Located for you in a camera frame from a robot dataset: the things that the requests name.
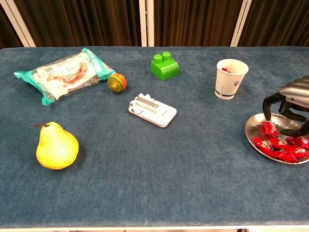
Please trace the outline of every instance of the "pear stem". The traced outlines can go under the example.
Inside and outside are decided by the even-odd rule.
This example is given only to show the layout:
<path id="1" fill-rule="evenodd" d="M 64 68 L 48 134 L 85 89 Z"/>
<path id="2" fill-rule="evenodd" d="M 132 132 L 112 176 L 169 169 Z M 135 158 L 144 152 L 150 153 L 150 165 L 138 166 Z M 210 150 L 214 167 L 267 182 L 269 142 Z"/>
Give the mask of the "pear stem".
<path id="1" fill-rule="evenodd" d="M 35 127 L 49 127 L 48 124 L 35 124 Z"/>

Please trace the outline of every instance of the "cup rim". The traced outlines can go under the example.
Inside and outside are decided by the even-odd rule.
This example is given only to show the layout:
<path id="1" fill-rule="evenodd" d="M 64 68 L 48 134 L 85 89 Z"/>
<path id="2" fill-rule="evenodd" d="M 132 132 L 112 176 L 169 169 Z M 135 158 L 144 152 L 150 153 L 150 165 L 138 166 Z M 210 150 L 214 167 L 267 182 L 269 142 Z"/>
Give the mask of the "cup rim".
<path id="1" fill-rule="evenodd" d="M 218 66 L 219 66 L 219 63 L 220 62 L 223 62 L 223 61 L 227 61 L 227 60 L 233 60 L 233 61 L 237 61 L 237 62 L 240 62 L 241 64 L 243 64 L 245 67 L 246 67 L 246 71 L 245 72 L 239 72 L 239 73 L 230 73 L 230 72 L 226 72 L 226 71 L 223 71 L 222 69 L 220 69 Z M 226 74 L 229 74 L 229 75 L 245 75 L 247 74 L 247 72 L 249 71 L 249 67 L 246 63 L 238 60 L 238 59 L 222 59 L 220 60 L 218 63 L 217 63 L 217 70 L 220 70 L 221 72 L 223 73 L 226 73 Z"/>

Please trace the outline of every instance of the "brown curtain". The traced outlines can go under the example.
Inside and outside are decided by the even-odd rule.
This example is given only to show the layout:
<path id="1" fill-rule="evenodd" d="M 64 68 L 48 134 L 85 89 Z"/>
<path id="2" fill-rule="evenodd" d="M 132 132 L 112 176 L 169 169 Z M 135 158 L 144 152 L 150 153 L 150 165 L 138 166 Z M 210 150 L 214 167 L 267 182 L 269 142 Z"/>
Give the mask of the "brown curtain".
<path id="1" fill-rule="evenodd" d="M 1 5 L 0 8 L 0 49 L 6 47 L 23 47 L 23 44 Z"/>
<path id="2" fill-rule="evenodd" d="M 253 0 L 238 46 L 309 46 L 309 0 Z"/>
<path id="3" fill-rule="evenodd" d="M 242 0 L 154 0 L 155 46 L 230 46 Z"/>
<path id="4" fill-rule="evenodd" d="M 36 46 L 141 45 L 138 0 L 14 0 Z"/>

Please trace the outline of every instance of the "white phone stand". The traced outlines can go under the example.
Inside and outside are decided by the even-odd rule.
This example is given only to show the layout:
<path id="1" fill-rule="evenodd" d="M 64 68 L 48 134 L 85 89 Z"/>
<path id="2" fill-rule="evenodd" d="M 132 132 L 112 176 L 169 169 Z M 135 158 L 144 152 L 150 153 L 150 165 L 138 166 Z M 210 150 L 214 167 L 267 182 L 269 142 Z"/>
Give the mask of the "white phone stand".
<path id="1" fill-rule="evenodd" d="M 129 112 L 159 127 L 166 127 L 177 114 L 175 108 L 156 101 L 149 94 L 144 96 L 142 93 L 130 102 Z"/>

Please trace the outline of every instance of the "pear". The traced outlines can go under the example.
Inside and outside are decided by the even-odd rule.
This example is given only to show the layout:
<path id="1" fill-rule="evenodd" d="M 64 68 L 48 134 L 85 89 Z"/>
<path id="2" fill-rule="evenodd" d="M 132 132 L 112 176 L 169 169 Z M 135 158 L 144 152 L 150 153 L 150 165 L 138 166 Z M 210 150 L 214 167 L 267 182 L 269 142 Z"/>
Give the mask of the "pear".
<path id="1" fill-rule="evenodd" d="M 39 126 L 40 141 L 36 152 L 39 163 L 48 169 L 70 166 L 78 153 L 77 139 L 55 122 Z"/>

